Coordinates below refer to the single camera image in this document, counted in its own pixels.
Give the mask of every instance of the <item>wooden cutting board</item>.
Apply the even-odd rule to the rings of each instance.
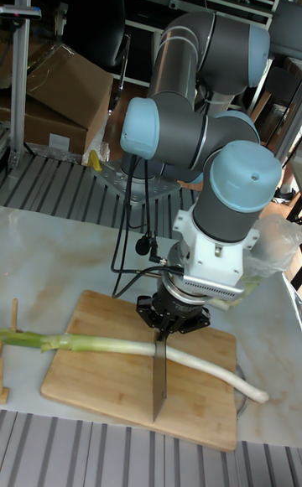
[[[81,295],[67,331],[143,342],[154,339],[133,304],[91,291]],[[170,336],[169,345],[235,370],[236,339],[231,334],[201,329]],[[236,447],[234,390],[227,383],[168,361],[168,398],[153,423],[151,377],[148,357],[59,350],[41,394],[212,448],[232,451]]]

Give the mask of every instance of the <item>wooden stick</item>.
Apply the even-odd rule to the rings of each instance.
[[[17,316],[18,316],[18,300],[13,299],[11,328],[14,332],[16,332],[17,330]]]
[[[3,386],[3,358],[0,358],[0,404],[4,405],[8,400],[8,388]]]
[[[254,107],[254,110],[250,116],[252,122],[255,122],[260,115],[260,113],[263,111],[264,107],[268,103],[268,100],[270,98],[271,94],[268,91],[264,91],[262,94],[258,104]]]
[[[0,359],[0,396],[3,394],[3,359]]]

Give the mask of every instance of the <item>blue joint cap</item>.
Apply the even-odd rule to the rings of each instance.
[[[241,112],[241,111],[224,111],[224,112],[218,112],[214,118],[224,118],[224,117],[227,117],[227,118],[239,118],[240,120],[243,120],[244,122],[246,122],[249,126],[251,126],[253,128],[253,130],[255,131],[255,135],[257,137],[257,140],[258,142],[260,142],[260,137],[258,135],[258,131],[254,125],[254,123],[252,122],[251,118],[248,117],[245,112]]]
[[[151,98],[133,98],[122,127],[121,146],[125,152],[152,159],[159,145],[159,111]]]
[[[200,184],[201,182],[203,182],[203,172],[200,172],[200,174],[198,174],[197,178],[193,179],[190,184]]]
[[[281,172],[280,162],[260,144],[233,141],[215,157],[210,183],[225,206],[239,213],[253,213],[273,198]]]
[[[270,37],[268,31],[250,25],[248,38],[248,86],[257,86],[268,59]]]

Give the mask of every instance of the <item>leek white stalk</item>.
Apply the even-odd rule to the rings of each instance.
[[[70,351],[95,351],[124,353],[126,355],[155,355],[155,345],[144,342],[133,342],[126,339],[103,338],[101,336],[90,336],[88,334],[36,334],[13,332],[10,329],[0,329],[0,340],[4,344],[22,345],[25,347],[40,347],[41,351],[48,350],[70,350]],[[231,371],[225,370],[216,364],[207,362],[199,357],[189,355],[183,351],[174,349],[167,345],[166,356],[178,364],[204,371],[218,379],[222,379],[229,385],[239,390],[242,394],[250,397],[258,403],[265,403],[268,400],[268,393],[255,388]]]

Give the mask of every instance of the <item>knife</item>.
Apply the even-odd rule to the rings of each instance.
[[[153,361],[153,421],[155,422],[167,398],[166,338],[155,333]]]

